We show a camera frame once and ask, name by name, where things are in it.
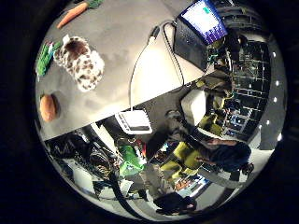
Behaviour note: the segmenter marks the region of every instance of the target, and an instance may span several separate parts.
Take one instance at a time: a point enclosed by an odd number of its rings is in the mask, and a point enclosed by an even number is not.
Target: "green bag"
[[[120,166],[120,175],[135,175],[143,170],[144,165],[139,163],[135,150],[131,146],[121,147],[120,153],[123,157],[123,163]]]

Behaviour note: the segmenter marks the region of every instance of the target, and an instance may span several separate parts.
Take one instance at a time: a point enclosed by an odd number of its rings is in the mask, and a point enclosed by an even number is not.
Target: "orange carrot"
[[[57,25],[57,28],[60,29],[64,25],[66,25],[68,22],[73,20],[76,16],[84,12],[88,8],[88,3],[84,2],[79,4],[77,7],[74,7],[73,9],[69,10],[67,14],[64,16],[64,18],[59,22]]]

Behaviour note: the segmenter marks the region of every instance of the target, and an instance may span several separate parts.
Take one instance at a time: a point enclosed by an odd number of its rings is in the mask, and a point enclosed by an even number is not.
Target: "electronic equipment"
[[[174,52],[206,71],[206,45],[225,35],[227,32],[216,8],[209,0],[199,0],[177,17]]]
[[[129,110],[115,115],[122,130],[129,134],[152,133],[148,114],[144,110]]]

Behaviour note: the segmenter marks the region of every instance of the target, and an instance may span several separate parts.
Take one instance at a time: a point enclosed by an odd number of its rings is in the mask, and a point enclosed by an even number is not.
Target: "white and brown plush toy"
[[[54,52],[54,61],[66,69],[81,91],[93,90],[104,73],[103,59],[82,37],[66,35],[63,41]]]

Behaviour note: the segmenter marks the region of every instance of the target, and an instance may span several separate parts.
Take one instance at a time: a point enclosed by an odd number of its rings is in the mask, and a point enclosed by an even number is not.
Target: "laptop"
[[[209,0],[199,0],[177,17],[174,52],[206,71],[206,46],[227,35],[216,8]]]

